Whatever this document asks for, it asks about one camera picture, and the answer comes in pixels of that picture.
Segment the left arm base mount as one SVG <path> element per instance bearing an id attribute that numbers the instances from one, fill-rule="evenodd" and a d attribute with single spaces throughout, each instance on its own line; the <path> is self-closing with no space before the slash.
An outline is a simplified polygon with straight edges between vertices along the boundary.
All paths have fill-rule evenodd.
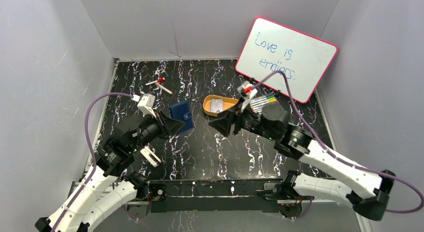
<path id="1" fill-rule="evenodd" d="M 131 212 L 129 202 L 137 202 L 135 207 L 147 206 L 147 211 L 151 209 L 153 202 L 163 202 L 166 199 L 167 187 L 165 184 L 142 183 L 133 185 L 130 181 L 123 181 L 114 188 L 120 196 L 120 206 L 128 215 L 130 220 L 138 221 L 142 217 L 138 212 Z"/>

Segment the blue leather card holder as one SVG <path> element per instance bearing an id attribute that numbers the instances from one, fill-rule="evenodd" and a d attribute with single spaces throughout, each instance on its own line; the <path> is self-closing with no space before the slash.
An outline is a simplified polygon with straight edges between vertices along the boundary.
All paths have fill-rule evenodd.
<path id="1" fill-rule="evenodd" d="M 170 115 L 173 119 L 183 121 L 185 125 L 177 132 L 182 134 L 194 127 L 193 114 L 188 101 L 174 103 L 168 107 Z"/>

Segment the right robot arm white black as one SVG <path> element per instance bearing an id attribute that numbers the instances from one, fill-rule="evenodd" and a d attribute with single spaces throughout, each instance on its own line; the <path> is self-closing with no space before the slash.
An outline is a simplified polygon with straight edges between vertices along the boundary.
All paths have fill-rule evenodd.
<path id="1" fill-rule="evenodd" d="M 223 136 L 237 134 L 244 129 L 274 141 L 274 148 L 282 155 L 312 165 L 329 174 L 331 179 L 316 178 L 297 171 L 289 171 L 283 182 L 264 186 L 263 196 L 269 200 L 296 197 L 318 197 L 346 205 L 373 221 L 381 221 L 394 184 L 394 173 L 387 177 L 366 172 L 352 161 L 343 164 L 345 157 L 330 150 L 326 152 L 312 134 L 289 122 L 290 114 L 278 103 L 267 104 L 261 113 L 240 105 L 220 113 L 209 122 Z"/>

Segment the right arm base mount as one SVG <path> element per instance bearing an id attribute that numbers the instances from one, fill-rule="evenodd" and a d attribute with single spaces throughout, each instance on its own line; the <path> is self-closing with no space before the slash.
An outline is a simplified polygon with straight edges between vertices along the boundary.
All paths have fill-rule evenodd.
<path id="1" fill-rule="evenodd" d="M 276 201 L 278 212 L 283 218 L 292 221 L 305 217 L 315 199 L 311 196 L 299 195 L 287 183 L 265 183 L 257 195 L 268 201 Z"/>

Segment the silver credit card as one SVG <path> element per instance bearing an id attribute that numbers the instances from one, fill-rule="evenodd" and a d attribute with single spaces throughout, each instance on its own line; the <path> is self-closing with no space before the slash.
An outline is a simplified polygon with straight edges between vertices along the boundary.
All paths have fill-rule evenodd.
<path id="1" fill-rule="evenodd" d="M 210 102 L 210 111 L 220 113 L 224 110 L 224 101 L 222 99 L 212 99 Z"/>

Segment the orange oval tray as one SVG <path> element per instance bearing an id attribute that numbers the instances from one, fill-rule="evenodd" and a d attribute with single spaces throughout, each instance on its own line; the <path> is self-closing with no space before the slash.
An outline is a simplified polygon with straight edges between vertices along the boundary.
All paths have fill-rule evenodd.
<path id="1" fill-rule="evenodd" d="M 233 107 L 238 102 L 237 99 L 218 95 L 208 95 L 203 100 L 203 111 L 208 116 L 217 117 L 219 113 Z"/>

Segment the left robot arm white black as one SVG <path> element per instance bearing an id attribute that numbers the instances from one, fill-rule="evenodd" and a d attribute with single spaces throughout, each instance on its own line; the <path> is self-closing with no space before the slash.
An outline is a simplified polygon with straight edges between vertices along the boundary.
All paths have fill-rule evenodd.
<path id="1" fill-rule="evenodd" d="M 176 135 L 184 126 L 184 121 L 170 118 L 161 111 L 121 119 L 70 197 L 49 217 L 39 218 L 35 228 L 39 232 L 91 232 L 126 202 L 147 198 L 148 183 L 138 173 L 128 175 L 106 196 L 101 194 L 134 162 L 136 152 L 155 138 Z"/>

